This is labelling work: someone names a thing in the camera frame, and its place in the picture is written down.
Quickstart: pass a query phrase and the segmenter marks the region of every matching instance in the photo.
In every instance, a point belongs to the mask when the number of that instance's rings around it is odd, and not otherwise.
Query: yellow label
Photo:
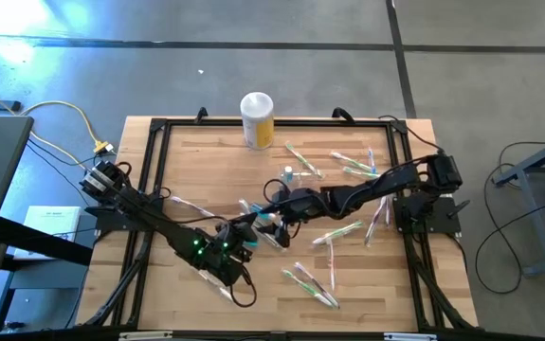
[[[272,143],[274,137],[274,118],[258,123],[256,128],[257,148],[264,148]]]

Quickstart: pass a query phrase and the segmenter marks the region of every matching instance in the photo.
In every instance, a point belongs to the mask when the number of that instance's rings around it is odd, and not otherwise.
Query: wooden tabletop
[[[138,183],[152,117],[127,117],[117,161],[131,163],[131,180]],[[408,125],[422,138],[434,141],[428,119],[410,119]],[[386,133],[374,128],[276,127],[272,147],[253,151],[245,146],[242,127],[174,127],[165,167],[163,186],[173,195],[207,210],[232,218],[240,212],[238,200],[263,203],[263,184],[278,177],[282,166],[301,169],[284,143],[320,168],[322,181],[304,179],[303,187],[355,185],[364,179],[345,174],[341,164],[329,156],[331,150],[367,162],[372,147],[379,171],[387,170],[390,156]],[[409,137],[413,157],[434,153],[433,148]],[[158,146],[154,155],[158,155]],[[156,163],[151,167],[152,188]],[[415,331],[416,322],[409,286],[403,239],[391,222],[376,229],[372,247],[363,245],[366,227],[379,200],[365,204],[342,221],[321,218],[305,224],[291,247],[279,252],[260,242],[253,261],[246,267],[258,292],[257,303],[239,308],[218,295],[185,262],[174,255],[165,239],[155,235],[139,328],[165,330],[273,330],[311,332]],[[171,218],[198,217],[193,211],[166,202]],[[324,233],[362,220],[365,227],[336,240],[336,291],[341,310],[327,308],[309,297],[298,285],[281,274],[296,261],[330,289],[327,248],[313,248],[312,240]],[[196,223],[214,234],[214,222]],[[82,293],[78,323],[92,316],[118,283],[127,233],[115,232],[99,242],[93,252]],[[477,324],[462,254],[445,235],[430,235],[430,247],[439,286],[463,317]],[[429,296],[422,282],[428,320],[432,321]],[[125,302],[130,311],[133,285]],[[250,288],[241,279],[235,284],[237,299],[251,300]]]

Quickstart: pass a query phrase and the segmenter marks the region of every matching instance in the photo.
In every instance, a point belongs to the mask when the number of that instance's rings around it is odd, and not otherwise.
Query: concrete floor
[[[404,44],[545,46],[545,1],[395,0],[394,4]],[[383,0],[27,0],[21,6],[0,0],[0,34],[133,41],[392,43]],[[406,61],[417,116],[433,119],[438,143],[456,157],[462,172],[464,185],[456,196],[472,201],[461,213],[463,246],[472,267],[478,244],[493,228],[484,210],[482,184],[500,150],[515,141],[545,140],[545,54],[410,52]],[[0,44],[1,98],[19,99],[26,105],[50,99],[76,103],[89,115],[97,134],[115,145],[126,116],[193,116],[201,106],[214,116],[238,115],[240,98],[254,90],[271,95],[278,116],[327,117],[336,106],[356,117],[406,116],[397,63],[390,51]],[[71,110],[43,108],[34,116],[37,132],[78,158],[90,156],[91,140]],[[59,134],[68,127],[71,135]],[[514,148],[506,160],[519,161],[535,150]],[[82,178],[79,169],[59,168],[74,182]],[[500,224],[526,211],[517,191],[489,191]],[[83,206],[83,202],[48,165],[26,152],[2,214],[23,221],[29,205]],[[527,220],[507,235],[524,264],[540,260]],[[500,239],[485,247],[481,264],[481,275],[496,288],[507,288],[515,280],[517,270]],[[482,288],[474,271],[469,275],[483,327],[545,336],[545,276],[524,279],[517,292],[497,296]]]

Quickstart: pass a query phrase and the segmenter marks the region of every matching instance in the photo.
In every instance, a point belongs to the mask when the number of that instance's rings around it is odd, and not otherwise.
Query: white lid
[[[267,118],[272,113],[273,108],[274,103],[272,103],[272,99],[265,93],[249,93],[241,100],[241,113],[243,117],[256,120]]]

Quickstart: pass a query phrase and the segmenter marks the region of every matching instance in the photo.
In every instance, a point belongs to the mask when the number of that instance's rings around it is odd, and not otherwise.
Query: yellow cable
[[[86,123],[86,127],[87,127],[87,130],[89,131],[89,134],[91,134],[91,137],[93,138],[93,140],[95,141],[95,145],[96,147],[101,143],[99,142],[94,134],[93,134],[93,130],[91,129],[91,125],[89,124],[89,120],[86,118],[86,115],[84,114],[84,112],[79,108],[77,107],[76,105],[74,104],[71,104],[71,103],[68,103],[68,102],[64,102],[64,101],[60,101],[60,100],[51,100],[51,101],[46,101],[46,102],[42,102],[42,103],[38,103],[38,104],[35,104],[35,105],[32,105],[31,107],[27,108],[23,113],[21,114],[15,114],[12,110],[10,110],[10,108],[8,107],[7,104],[5,104],[2,100],[0,100],[0,105],[3,106],[3,108],[7,109],[8,112],[10,112],[11,115],[13,116],[26,116],[27,114],[29,114],[29,112],[31,112],[32,110],[38,108],[39,106],[42,106],[42,105],[46,105],[46,104],[63,104],[63,105],[67,105],[71,108],[74,108],[76,109],[81,115],[82,115],[82,118],[84,119],[84,122]],[[62,147],[59,147],[57,146],[56,144],[54,143],[51,143],[41,137],[39,137],[38,135],[36,135],[34,133],[34,131],[30,131],[29,132],[34,138],[36,138],[37,140],[45,143],[46,145],[60,151],[61,153],[64,153],[65,155],[67,155],[69,158],[71,158],[75,163],[77,163],[79,166],[81,166],[84,170],[86,170],[86,167],[83,166],[80,161],[74,157],[71,153],[67,152],[66,150],[64,150]]]

